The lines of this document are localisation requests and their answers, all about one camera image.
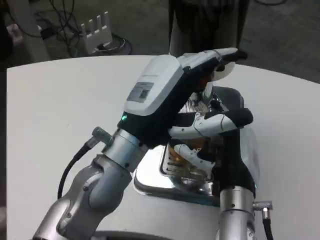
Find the metal tray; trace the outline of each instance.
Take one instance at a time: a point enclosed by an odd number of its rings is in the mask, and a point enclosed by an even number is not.
[[[212,181],[189,186],[181,178],[163,174],[166,150],[167,147],[158,146],[147,152],[134,172],[134,189],[146,196],[219,207],[220,196]]]

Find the robotic hand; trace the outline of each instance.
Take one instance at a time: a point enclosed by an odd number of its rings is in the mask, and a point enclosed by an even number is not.
[[[240,57],[236,48],[223,48],[179,58],[171,55],[153,58],[131,90],[113,136],[97,128],[75,155],[73,163],[98,142],[105,143],[102,154],[75,176],[69,191],[51,206],[33,240],[90,239],[100,221],[120,204],[123,192],[132,180],[130,173],[148,149],[166,145],[171,139],[229,133],[250,124],[252,114],[243,108],[238,112],[210,113],[202,117],[195,114],[185,125],[175,126],[179,110],[199,89],[200,82]],[[227,141],[238,139],[227,138]],[[220,180],[218,235],[221,240],[244,240],[247,239],[247,228],[254,230],[255,184],[242,160],[233,159],[232,150],[227,155],[229,160],[221,166],[224,175]]]

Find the white table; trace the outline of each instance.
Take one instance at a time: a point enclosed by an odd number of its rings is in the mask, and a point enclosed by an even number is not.
[[[29,239],[56,200],[66,165],[96,126],[116,130],[125,99],[152,56],[101,56],[8,69],[7,236]],[[272,200],[275,240],[320,239],[320,85],[237,65],[217,86],[241,92],[259,144],[257,200]],[[102,149],[71,170],[72,178]],[[219,209],[136,193],[130,185],[99,230],[212,240]],[[261,214],[257,237],[266,239]]]

